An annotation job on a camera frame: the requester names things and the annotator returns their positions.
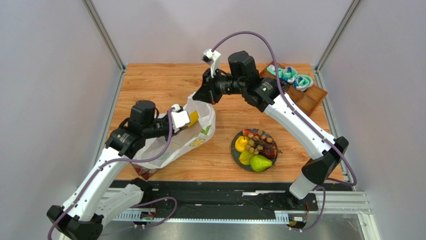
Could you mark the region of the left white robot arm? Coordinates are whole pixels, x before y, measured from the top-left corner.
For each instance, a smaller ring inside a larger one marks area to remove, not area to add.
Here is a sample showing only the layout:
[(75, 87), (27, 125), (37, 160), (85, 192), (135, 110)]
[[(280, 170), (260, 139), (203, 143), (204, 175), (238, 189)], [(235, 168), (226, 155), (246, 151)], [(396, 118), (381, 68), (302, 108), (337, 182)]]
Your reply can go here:
[[(160, 158), (177, 135), (191, 123), (183, 106), (173, 105), (164, 116), (150, 100), (139, 100), (129, 117), (113, 130), (99, 159), (75, 192), (61, 205), (47, 211), (51, 221), (47, 239), (57, 230), (71, 240), (97, 240), (107, 224), (126, 209), (144, 199), (148, 184), (136, 178), (120, 192), (102, 201), (102, 197), (127, 163), (150, 163)], [(148, 139), (165, 138), (165, 147), (155, 156), (135, 159)]]

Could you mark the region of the yellow fake starfruit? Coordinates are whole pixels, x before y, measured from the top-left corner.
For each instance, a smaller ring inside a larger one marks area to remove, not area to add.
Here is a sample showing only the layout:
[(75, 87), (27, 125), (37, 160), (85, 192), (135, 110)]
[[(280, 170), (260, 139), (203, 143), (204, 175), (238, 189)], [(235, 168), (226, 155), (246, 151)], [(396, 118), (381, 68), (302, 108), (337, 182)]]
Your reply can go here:
[(238, 157), (239, 162), (244, 166), (250, 165), (250, 159), (254, 156), (254, 154), (248, 150), (244, 150), (240, 153), (240, 156)]

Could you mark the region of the white plastic bag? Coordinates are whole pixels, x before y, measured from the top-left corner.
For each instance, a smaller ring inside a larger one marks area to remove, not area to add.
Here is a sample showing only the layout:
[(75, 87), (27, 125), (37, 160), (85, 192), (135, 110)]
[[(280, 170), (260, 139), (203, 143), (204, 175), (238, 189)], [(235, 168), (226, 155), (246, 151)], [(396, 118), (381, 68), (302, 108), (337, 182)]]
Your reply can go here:
[(184, 154), (202, 146), (213, 137), (216, 131), (216, 111), (209, 103), (193, 100), (194, 95), (192, 93), (187, 97), (187, 102), (183, 108), (190, 116), (197, 113), (197, 120), (191, 122), (189, 128), (173, 136), (168, 148), (159, 158), (144, 163), (134, 161), (134, 165), (142, 167), (143, 170), (153, 171), (165, 168)]

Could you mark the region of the brown fake longan bunch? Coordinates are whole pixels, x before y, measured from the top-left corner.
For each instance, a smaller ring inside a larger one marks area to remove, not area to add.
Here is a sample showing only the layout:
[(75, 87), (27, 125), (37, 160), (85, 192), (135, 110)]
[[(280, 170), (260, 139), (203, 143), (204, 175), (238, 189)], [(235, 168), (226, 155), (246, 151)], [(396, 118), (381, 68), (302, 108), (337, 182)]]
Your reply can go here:
[(249, 141), (247, 146), (245, 147), (245, 150), (255, 155), (261, 155), (260, 151), (263, 149), (263, 146), (266, 146), (268, 144), (276, 144), (275, 140), (271, 136), (264, 135), (263, 133), (259, 134), (259, 136), (253, 136), (250, 134), (248, 138), (249, 138)]

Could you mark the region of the dark red fake fruit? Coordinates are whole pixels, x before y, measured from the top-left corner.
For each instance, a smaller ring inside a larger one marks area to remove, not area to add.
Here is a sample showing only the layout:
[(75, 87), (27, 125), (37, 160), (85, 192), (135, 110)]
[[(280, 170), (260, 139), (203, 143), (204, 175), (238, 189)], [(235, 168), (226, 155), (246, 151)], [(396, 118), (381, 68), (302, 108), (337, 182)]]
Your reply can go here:
[(278, 155), (277, 145), (274, 143), (267, 144), (263, 146), (263, 149), (259, 152), (259, 154), (266, 157), (267, 159), (274, 159)]

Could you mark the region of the red fake watermelon slice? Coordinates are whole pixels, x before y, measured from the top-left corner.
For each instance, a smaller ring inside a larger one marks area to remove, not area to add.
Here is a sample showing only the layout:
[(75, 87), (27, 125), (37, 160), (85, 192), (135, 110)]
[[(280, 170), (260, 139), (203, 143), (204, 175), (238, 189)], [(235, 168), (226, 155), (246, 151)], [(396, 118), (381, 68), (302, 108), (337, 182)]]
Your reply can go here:
[(242, 134), (245, 136), (245, 137), (248, 137), (249, 135), (253, 135), (253, 136), (260, 136), (257, 132), (255, 132), (253, 129), (244, 129), (243, 131), (242, 131)]

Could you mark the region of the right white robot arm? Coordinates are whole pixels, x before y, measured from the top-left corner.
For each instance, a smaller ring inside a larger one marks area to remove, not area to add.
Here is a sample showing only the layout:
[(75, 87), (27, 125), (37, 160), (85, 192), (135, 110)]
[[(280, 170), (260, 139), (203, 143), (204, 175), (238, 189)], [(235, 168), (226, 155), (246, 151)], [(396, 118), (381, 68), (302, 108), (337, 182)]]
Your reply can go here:
[(254, 58), (246, 51), (228, 57), (229, 74), (223, 74), (219, 69), (220, 58), (221, 54), (216, 50), (203, 52), (201, 60), (210, 67), (203, 73), (201, 87), (193, 95), (193, 100), (215, 105), (223, 95), (241, 95), (249, 105), (283, 126), (310, 156), (301, 174), (289, 187), (291, 195), (304, 199), (339, 165), (349, 145), (348, 140), (324, 131), (284, 93), (278, 81), (261, 77)]

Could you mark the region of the green fake lime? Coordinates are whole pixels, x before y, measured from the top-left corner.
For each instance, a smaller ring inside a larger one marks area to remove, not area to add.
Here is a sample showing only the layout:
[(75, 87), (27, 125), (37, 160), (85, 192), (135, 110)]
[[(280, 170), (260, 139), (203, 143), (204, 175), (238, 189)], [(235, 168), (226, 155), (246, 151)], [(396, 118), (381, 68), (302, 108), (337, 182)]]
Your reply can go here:
[(262, 172), (273, 165), (273, 162), (263, 155), (254, 155), (249, 160), (249, 165), (255, 172)]

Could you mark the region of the yellow fake lemon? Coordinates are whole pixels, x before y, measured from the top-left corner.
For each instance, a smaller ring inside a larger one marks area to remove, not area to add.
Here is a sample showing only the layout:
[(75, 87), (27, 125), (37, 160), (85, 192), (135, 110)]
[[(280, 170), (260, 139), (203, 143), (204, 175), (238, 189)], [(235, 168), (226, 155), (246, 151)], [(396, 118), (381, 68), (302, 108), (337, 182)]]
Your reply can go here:
[(187, 125), (188, 128), (192, 127), (199, 120), (199, 114), (197, 111), (194, 111), (189, 114), (190, 123)]

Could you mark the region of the yellow fake pear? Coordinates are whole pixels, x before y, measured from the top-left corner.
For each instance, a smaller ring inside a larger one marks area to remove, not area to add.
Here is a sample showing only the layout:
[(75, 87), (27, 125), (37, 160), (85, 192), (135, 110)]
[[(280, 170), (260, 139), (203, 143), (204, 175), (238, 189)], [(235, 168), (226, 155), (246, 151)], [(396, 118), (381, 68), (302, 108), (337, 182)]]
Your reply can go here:
[(250, 140), (250, 139), (249, 139), (248, 137), (244, 136), (244, 135), (239, 136), (239, 137), (235, 140), (234, 148), (235, 148), (235, 149), (236, 149), (239, 153), (242, 153), (242, 152), (246, 149), (246, 146), (247, 146), (247, 144), (248, 144), (249, 140)]

